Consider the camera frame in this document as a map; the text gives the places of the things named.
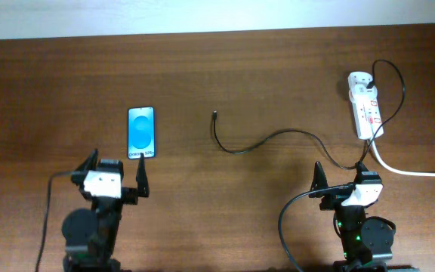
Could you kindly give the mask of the blue screen Galaxy smartphone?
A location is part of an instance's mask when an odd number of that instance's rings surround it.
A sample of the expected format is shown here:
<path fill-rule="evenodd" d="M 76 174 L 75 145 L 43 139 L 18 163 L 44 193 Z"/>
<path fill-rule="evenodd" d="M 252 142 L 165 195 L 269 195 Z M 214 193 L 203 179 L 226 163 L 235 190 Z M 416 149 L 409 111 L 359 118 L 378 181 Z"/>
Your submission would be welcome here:
<path fill-rule="evenodd" d="M 139 159 L 156 155 L 155 110 L 135 107 L 128 110 L 128 158 Z"/>

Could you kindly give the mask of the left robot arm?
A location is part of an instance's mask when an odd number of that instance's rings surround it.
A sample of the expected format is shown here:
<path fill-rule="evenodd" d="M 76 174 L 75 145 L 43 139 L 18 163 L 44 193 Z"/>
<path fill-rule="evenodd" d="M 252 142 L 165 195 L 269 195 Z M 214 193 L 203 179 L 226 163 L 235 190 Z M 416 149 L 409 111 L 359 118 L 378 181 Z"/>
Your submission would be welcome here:
<path fill-rule="evenodd" d="M 124 187 L 123 178 L 123 162 L 99 159 L 98 150 L 92 151 L 71 174 L 71 182 L 91 207 L 70 212 L 62 223 L 66 240 L 65 271 L 121 270 L 121 263 L 113 258 L 113 251 L 123 206 L 135 206 L 140 198 L 150 195 L 142 153 L 136 172 L 137 186 Z"/>

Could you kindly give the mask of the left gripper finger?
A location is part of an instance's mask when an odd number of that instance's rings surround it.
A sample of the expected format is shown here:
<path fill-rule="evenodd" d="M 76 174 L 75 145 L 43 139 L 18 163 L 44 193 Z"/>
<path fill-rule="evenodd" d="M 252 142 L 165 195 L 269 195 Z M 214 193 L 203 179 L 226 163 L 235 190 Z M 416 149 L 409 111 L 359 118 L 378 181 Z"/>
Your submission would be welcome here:
<path fill-rule="evenodd" d="M 98 153 L 98 149 L 92 150 L 90 155 L 74 170 L 74 172 L 77 175 L 86 175 L 90 170 L 94 170 L 97 164 Z"/>
<path fill-rule="evenodd" d="M 139 163 L 136 173 L 137 195 L 147 198 L 150 195 L 149 181 L 145 169 L 145 157 L 140 154 Z"/>

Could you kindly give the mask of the white USB charger plug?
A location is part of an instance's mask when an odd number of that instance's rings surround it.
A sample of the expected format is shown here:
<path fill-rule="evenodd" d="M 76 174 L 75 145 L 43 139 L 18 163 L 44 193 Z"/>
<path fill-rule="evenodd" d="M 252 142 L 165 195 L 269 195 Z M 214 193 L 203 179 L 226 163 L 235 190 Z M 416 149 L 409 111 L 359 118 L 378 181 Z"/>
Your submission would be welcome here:
<path fill-rule="evenodd" d="M 375 100 L 378 96 L 378 90 L 373 82 L 356 82 L 349 84 L 349 98 L 352 103 L 360 100 Z"/>

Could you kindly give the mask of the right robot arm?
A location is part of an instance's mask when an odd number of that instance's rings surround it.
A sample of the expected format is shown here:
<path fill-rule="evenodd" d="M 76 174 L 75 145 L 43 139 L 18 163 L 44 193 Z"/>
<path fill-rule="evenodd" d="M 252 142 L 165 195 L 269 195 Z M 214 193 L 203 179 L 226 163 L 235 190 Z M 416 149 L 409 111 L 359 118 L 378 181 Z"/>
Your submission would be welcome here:
<path fill-rule="evenodd" d="M 366 208 L 378 201 L 384 185 L 377 172 L 361 162 L 350 183 L 330 187 L 320 162 L 315 162 L 311 196 L 320 198 L 322 211 L 334 212 L 333 224 L 341 239 L 344 260 L 335 261 L 335 271 L 386 271 L 392 259 L 396 225 L 385 218 L 366 215 Z"/>

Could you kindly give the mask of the white power strip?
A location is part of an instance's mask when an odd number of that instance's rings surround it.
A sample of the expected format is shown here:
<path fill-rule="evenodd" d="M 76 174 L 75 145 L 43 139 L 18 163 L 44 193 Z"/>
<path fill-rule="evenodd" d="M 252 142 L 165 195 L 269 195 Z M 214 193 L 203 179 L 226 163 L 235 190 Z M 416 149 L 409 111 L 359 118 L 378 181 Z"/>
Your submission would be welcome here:
<path fill-rule="evenodd" d="M 352 72 L 347 77 L 348 85 L 352 81 L 356 82 L 372 82 L 372 76 L 366 72 Z M 380 137 L 384 133 L 382 118 L 378 107 L 378 97 L 375 100 L 360 100 L 357 103 L 352 103 L 353 115 L 356 125 L 357 136 L 360 140 L 370 140 L 374 133 L 376 137 Z"/>

